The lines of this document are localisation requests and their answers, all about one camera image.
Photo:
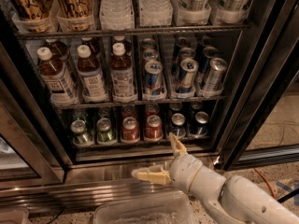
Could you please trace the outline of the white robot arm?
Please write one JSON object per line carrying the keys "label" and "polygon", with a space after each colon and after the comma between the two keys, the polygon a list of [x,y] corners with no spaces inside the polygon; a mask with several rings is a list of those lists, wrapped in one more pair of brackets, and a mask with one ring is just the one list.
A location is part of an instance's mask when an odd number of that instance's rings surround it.
{"label": "white robot arm", "polygon": [[218,224],[299,224],[299,216],[250,180],[216,173],[189,154],[173,133],[169,138],[174,155],[169,168],[134,169],[133,178],[171,185],[192,195]]}

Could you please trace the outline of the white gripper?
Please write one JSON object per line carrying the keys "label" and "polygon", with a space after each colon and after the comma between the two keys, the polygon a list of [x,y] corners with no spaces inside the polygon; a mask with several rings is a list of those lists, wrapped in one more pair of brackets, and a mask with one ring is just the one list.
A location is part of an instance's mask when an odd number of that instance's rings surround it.
{"label": "white gripper", "polygon": [[134,169],[132,177],[158,185],[168,185],[172,181],[174,187],[198,200],[217,200],[226,178],[187,154],[187,148],[173,133],[169,134],[169,140],[176,157],[170,165],[170,174],[161,165],[153,165]]}

